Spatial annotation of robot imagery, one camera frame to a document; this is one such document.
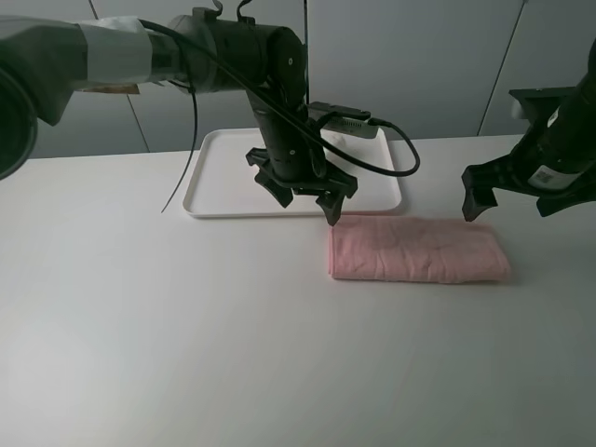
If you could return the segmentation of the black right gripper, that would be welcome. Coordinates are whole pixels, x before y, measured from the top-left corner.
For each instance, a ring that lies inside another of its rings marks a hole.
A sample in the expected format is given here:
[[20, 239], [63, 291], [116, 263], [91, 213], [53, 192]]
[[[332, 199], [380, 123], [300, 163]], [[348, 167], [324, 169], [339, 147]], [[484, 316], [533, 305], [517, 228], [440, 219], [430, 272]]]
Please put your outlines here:
[[495, 189], [537, 197], [539, 214], [549, 217], [595, 201], [595, 157], [579, 159], [569, 153], [555, 154], [538, 138], [523, 137], [509, 154], [468, 166], [462, 181], [462, 213], [466, 222], [474, 222], [497, 206]]

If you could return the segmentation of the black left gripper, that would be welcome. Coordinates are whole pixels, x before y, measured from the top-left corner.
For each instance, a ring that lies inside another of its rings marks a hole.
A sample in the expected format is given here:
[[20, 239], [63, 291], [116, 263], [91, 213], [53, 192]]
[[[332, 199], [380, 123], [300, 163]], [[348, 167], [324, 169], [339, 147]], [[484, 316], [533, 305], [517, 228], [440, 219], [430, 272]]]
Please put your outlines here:
[[318, 196], [316, 203], [322, 209], [327, 224], [335, 226], [342, 214], [344, 199], [351, 198], [358, 189], [358, 180], [331, 162], [327, 161], [327, 171], [323, 178], [314, 173], [301, 173], [296, 180], [284, 179], [275, 169], [265, 149], [252, 148], [246, 159], [250, 166], [257, 166], [265, 174], [256, 174], [254, 181], [260, 184], [282, 208], [287, 208], [292, 200], [291, 189], [326, 191]]

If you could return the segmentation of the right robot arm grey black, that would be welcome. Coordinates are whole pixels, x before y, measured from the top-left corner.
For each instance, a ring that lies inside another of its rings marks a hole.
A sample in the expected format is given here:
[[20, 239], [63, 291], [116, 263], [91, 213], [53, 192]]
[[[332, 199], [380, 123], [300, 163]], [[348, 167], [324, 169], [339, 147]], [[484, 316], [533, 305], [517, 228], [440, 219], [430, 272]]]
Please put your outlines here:
[[462, 174], [464, 218], [497, 206], [494, 190], [537, 198], [548, 217], [595, 200], [595, 48], [580, 82], [567, 88], [512, 89], [514, 113], [529, 128], [511, 152]]

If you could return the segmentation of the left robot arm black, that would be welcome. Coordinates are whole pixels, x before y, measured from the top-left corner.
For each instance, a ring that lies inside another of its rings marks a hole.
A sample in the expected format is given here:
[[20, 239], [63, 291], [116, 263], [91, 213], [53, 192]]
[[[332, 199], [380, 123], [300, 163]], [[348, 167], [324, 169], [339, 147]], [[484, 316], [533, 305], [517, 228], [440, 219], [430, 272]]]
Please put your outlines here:
[[191, 96], [242, 90], [264, 144], [247, 153], [255, 180], [282, 206], [313, 196], [329, 224], [357, 191], [326, 158], [305, 101], [305, 48], [283, 26], [223, 20], [222, 5], [197, 7], [162, 26], [135, 17], [72, 23], [1, 19], [1, 174], [31, 156], [40, 123], [54, 126], [77, 91], [174, 82]]

